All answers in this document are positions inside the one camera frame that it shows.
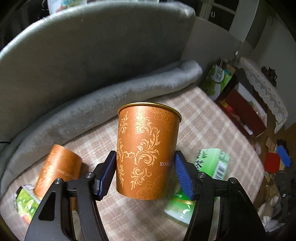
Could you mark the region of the copper floral paper cup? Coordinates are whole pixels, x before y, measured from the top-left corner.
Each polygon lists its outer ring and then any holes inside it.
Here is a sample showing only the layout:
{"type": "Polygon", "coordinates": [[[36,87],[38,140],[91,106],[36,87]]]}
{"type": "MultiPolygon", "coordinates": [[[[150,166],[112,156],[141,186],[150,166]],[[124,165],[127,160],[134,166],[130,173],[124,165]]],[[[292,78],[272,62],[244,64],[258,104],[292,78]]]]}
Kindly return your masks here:
{"type": "Polygon", "coordinates": [[[118,110],[116,188],[133,199],[165,196],[173,167],[181,114],[151,102],[129,103],[118,110]]]}

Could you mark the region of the grapefruit label green bottle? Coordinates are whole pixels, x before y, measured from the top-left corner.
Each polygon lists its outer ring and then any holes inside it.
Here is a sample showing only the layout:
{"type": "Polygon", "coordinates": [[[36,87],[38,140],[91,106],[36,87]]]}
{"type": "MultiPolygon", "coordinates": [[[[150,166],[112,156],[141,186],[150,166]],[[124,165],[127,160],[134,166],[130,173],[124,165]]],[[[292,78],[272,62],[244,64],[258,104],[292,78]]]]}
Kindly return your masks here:
{"type": "Polygon", "coordinates": [[[34,187],[30,184],[22,185],[14,194],[14,203],[17,213],[21,219],[30,224],[38,209],[41,200],[34,193],[34,187]]]}

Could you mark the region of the green tea bottle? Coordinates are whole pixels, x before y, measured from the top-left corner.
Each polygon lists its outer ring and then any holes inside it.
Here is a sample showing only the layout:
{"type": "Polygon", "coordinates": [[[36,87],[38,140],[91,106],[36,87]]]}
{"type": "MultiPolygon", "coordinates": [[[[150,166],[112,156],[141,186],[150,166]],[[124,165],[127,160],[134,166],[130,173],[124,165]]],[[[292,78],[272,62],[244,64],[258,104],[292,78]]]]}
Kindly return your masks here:
{"type": "Polygon", "coordinates": [[[182,225],[188,226],[194,208],[210,179],[225,180],[230,157],[218,148],[200,149],[195,160],[189,164],[181,153],[176,154],[177,176],[181,179],[180,188],[170,199],[164,214],[182,225]]]}

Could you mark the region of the grey fleece blanket roll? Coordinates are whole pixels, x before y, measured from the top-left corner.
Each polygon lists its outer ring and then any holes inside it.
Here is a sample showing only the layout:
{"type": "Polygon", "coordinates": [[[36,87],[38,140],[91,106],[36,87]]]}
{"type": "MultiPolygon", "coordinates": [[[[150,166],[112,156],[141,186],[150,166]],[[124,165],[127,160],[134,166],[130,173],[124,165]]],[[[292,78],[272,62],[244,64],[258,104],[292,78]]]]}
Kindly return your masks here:
{"type": "Polygon", "coordinates": [[[63,145],[117,115],[128,103],[182,90],[201,77],[195,60],[177,61],[68,101],[43,115],[1,151],[1,195],[27,168],[46,156],[54,144],[63,145]]]}

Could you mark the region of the pink plaid seat cover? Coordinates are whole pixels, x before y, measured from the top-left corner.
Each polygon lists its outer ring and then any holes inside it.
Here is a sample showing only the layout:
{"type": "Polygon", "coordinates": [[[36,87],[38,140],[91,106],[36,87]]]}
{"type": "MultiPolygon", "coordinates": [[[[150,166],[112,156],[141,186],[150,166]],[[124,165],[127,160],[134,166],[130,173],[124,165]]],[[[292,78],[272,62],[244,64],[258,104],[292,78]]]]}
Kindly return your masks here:
{"type": "MultiPolygon", "coordinates": [[[[224,112],[197,86],[165,95],[156,102],[182,115],[177,148],[189,162],[201,149],[218,148],[230,156],[227,177],[239,180],[251,200],[255,200],[264,176],[263,165],[254,148],[224,112]]],[[[65,144],[83,160],[82,171],[93,170],[117,147],[118,117],[102,125],[76,133],[65,144]]],[[[164,214],[164,208],[178,188],[175,172],[170,174],[166,196],[155,201],[125,197],[112,183],[98,210],[110,240],[182,240],[186,228],[164,214]]]]}

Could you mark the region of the red cardboard box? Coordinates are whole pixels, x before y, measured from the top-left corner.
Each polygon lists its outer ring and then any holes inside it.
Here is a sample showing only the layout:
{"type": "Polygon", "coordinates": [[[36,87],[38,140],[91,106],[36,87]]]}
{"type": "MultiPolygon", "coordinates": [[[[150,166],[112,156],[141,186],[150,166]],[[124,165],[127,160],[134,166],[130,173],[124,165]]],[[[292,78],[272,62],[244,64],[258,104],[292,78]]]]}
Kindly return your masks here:
{"type": "Polygon", "coordinates": [[[215,102],[245,137],[258,137],[267,130],[267,111],[240,82],[225,87],[215,102]]]}

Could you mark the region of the white lace cloth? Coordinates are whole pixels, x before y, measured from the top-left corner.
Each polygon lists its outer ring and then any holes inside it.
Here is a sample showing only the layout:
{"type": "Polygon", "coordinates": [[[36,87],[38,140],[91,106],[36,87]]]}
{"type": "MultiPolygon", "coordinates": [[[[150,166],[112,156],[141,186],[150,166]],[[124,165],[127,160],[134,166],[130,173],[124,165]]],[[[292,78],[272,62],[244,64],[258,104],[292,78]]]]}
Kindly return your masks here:
{"type": "Polygon", "coordinates": [[[285,125],[288,118],[288,111],[280,94],[262,73],[260,67],[251,59],[240,57],[238,68],[244,70],[248,81],[274,115],[274,133],[277,133],[285,125]]]}

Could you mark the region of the green paper shopping bag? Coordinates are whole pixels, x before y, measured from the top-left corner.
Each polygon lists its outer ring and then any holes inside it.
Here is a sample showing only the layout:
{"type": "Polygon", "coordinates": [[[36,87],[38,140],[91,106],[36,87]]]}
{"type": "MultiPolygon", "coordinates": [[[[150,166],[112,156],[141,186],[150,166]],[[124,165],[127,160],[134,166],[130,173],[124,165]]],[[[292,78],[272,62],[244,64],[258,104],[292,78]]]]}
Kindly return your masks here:
{"type": "Polygon", "coordinates": [[[233,77],[236,69],[226,59],[221,59],[210,68],[201,84],[201,90],[212,100],[216,100],[233,77]]]}

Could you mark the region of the grey sofa backrest cushion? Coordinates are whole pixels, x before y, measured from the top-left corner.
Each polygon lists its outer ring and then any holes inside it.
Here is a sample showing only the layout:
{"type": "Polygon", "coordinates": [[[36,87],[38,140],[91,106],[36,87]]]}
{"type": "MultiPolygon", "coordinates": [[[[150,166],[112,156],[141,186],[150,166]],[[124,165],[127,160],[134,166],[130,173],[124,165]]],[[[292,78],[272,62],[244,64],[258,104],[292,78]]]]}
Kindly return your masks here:
{"type": "Polygon", "coordinates": [[[1,50],[1,140],[64,102],[179,60],[195,17],[177,1],[103,1],[31,24],[1,50]]]}

